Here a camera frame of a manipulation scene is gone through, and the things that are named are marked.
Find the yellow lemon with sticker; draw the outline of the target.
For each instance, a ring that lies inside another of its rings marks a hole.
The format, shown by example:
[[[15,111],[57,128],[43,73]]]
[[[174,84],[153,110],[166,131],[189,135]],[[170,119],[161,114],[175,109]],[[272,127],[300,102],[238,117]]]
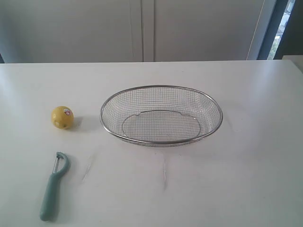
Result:
[[[73,112],[66,106],[58,106],[51,113],[52,124],[59,129],[69,129],[74,122]]]

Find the teal handled vegetable peeler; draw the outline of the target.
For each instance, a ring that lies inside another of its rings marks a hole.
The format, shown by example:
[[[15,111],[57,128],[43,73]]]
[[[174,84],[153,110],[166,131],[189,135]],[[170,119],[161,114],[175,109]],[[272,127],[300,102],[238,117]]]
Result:
[[[59,199],[60,181],[68,172],[69,167],[70,161],[68,157],[62,152],[57,152],[53,171],[49,176],[40,209],[39,217],[42,221],[51,221],[55,217]]]

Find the oval steel mesh basket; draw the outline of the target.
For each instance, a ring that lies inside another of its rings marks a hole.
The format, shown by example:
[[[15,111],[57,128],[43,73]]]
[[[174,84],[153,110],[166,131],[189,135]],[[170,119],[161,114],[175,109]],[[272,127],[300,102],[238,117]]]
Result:
[[[216,132],[223,111],[208,94],[187,87],[149,85],[109,97],[100,122],[111,135],[128,143],[173,147],[199,141]]]

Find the white cabinet doors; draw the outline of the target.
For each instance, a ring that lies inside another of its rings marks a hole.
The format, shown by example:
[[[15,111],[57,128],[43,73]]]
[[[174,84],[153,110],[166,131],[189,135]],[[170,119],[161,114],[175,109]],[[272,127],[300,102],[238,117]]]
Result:
[[[254,60],[273,0],[3,0],[6,63]]]

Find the dark window frame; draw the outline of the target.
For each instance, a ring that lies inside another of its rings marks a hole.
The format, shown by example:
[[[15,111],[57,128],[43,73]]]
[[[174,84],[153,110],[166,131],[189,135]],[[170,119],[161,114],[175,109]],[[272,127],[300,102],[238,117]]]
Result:
[[[287,0],[277,0],[262,41],[258,60],[266,60],[282,21],[283,13],[287,8]],[[290,17],[286,22],[281,41],[274,55],[275,60],[281,60],[285,55],[303,54],[303,2],[295,0]]]

